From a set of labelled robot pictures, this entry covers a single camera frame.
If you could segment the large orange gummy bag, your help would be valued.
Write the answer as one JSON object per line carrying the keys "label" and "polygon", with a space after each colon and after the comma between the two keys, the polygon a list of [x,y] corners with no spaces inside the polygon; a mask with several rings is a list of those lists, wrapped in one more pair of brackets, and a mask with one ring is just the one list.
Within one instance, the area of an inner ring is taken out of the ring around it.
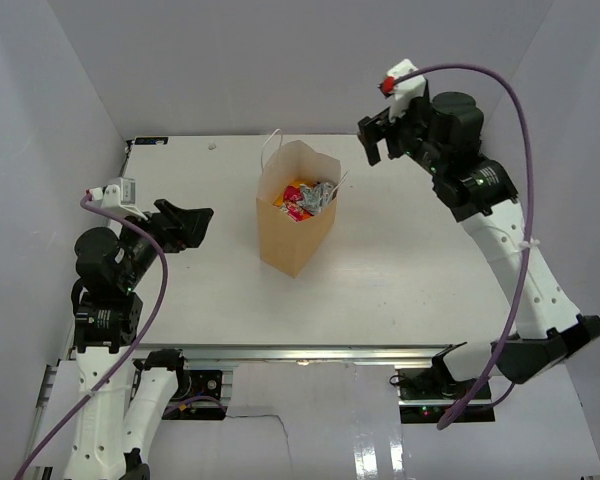
{"label": "large orange gummy bag", "polygon": [[296,205],[303,199],[303,188],[312,188],[315,185],[314,182],[297,179],[287,185],[278,197],[273,202],[273,205],[280,207],[285,202],[291,202]]}

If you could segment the red candy packet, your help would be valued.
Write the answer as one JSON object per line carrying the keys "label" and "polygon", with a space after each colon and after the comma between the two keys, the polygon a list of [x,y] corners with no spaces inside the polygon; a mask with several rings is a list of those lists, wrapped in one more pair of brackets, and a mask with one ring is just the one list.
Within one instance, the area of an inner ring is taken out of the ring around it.
{"label": "red candy packet", "polygon": [[313,186],[301,184],[298,205],[309,214],[318,215],[330,203],[334,188],[331,182],[318,182]]}
{"label": "red candy packet", "polygon": [[301,222],[312,217],[312,214],[300,206],[303,195],[299,187],[289,185],[277,201],[278,208],[295,222]]}

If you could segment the red candy packet front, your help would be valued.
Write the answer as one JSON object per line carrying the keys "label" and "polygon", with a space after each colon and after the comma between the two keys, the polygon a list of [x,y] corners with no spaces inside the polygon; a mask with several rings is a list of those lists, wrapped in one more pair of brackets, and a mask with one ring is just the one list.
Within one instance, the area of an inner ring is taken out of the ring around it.
{"label": "red candy packet front", "polygon": [[277,201],[278,208],[295,222],[301,222],[312,217],[312,214],[300,206],[303,195],[299,187],[289,185]]}

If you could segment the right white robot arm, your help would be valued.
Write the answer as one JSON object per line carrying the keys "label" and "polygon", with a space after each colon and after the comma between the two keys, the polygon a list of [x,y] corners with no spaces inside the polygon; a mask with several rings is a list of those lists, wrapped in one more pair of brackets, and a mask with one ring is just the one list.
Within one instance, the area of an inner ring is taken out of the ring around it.
{"label": "right white robot arm", "polygon": [[358,123],[370,165],[384,141],[392,159],[408,156],[432,177],[433,191],[473,239],[511,305],[515,324],[491,371],[523,384],[600,337],[600,317],[566,296],[539,248],[524,240],[518,192],[504,167],[481,151],[483,112],[470,95],[423,93],[391,118]]}

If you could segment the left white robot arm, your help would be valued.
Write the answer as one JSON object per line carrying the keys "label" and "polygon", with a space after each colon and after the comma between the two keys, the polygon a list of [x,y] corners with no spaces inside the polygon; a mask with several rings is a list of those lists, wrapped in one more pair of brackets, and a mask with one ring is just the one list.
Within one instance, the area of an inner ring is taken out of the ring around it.
{"label": "left white robot arm", "polygon": [[149,267],[167,254],[197,248],[214,215],[165,199],[122,228],[87,230],[76,241],[78,279],[72,291],[74,340],[81,400],[66,479],[147,479],[157,427],[171,399],[185,396],[191,374],[177,349],[132,355],[150,324],[140,320],[136,292]]}

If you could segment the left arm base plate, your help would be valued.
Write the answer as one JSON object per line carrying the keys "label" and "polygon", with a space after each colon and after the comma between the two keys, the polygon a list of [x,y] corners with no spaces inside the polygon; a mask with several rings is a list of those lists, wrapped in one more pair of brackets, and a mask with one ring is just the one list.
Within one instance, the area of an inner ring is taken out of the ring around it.
{"label": "left arm base plate", "polygon": [[221,370],[187,370],[185,386],[169,401],[163,420],[220,421],[225,418]]}

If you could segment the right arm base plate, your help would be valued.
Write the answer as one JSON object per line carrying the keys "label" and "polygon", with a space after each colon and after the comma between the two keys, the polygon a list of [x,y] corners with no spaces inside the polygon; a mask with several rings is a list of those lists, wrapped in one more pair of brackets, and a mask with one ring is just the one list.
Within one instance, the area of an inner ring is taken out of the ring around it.
{"label": "right arm base plate", "polygon": [[[474,381],[442,384],[434,380],[428,369],[397,369],[389,383],[399,396],[403,425],[435,425],[443,414],[468,393]],[[491,423],[495,421],[491,389],[485,384],[470,401],[457,423]]]}

